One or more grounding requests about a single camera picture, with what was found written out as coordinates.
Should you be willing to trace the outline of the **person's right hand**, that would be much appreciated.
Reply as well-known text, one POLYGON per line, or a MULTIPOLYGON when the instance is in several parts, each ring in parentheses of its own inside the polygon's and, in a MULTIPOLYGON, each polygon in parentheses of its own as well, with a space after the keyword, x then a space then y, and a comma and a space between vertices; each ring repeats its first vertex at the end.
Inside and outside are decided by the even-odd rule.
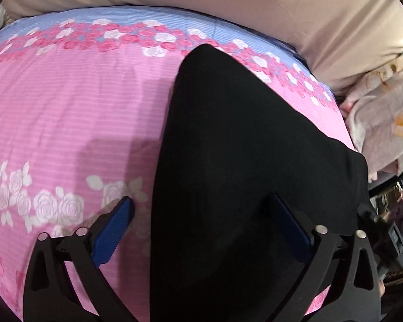
POLYGON ((385 293, 385 286, 384 286, 384 282, 382 280, 378 280, 378 286, 379 286, 379 296, 383 297, 384 293, 385 293))

